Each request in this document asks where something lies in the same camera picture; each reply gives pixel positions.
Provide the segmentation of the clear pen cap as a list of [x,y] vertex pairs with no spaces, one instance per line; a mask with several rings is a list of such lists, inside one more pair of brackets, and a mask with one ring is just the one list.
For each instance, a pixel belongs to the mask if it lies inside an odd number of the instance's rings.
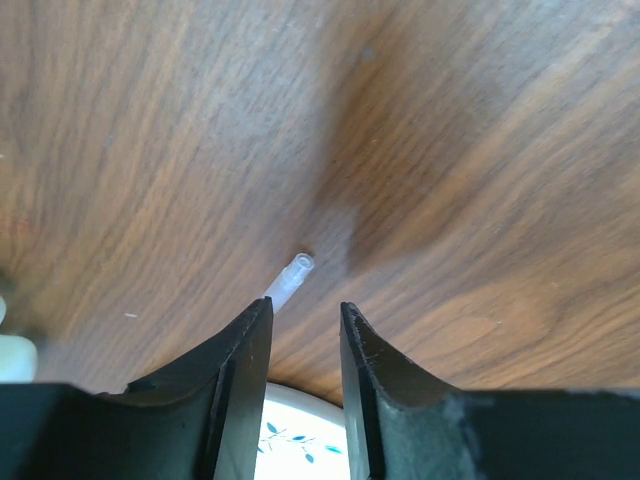
[[278,313],[293,297],[314,267],[311,255],[298,253],[272,281],[263,296],[271,299],[274,313]]

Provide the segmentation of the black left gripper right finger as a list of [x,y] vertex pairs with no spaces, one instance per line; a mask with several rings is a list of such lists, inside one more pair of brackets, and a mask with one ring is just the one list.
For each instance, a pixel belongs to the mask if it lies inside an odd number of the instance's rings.
[[635,479],[635,389],[462,390],[341,306],[354,479]]

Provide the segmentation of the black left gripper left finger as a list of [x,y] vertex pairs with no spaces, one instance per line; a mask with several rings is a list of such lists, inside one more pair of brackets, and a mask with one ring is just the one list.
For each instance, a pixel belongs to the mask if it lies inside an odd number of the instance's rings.
[[253,478],[272,323],[259,298],[121,394],[2,385],[2,478]]

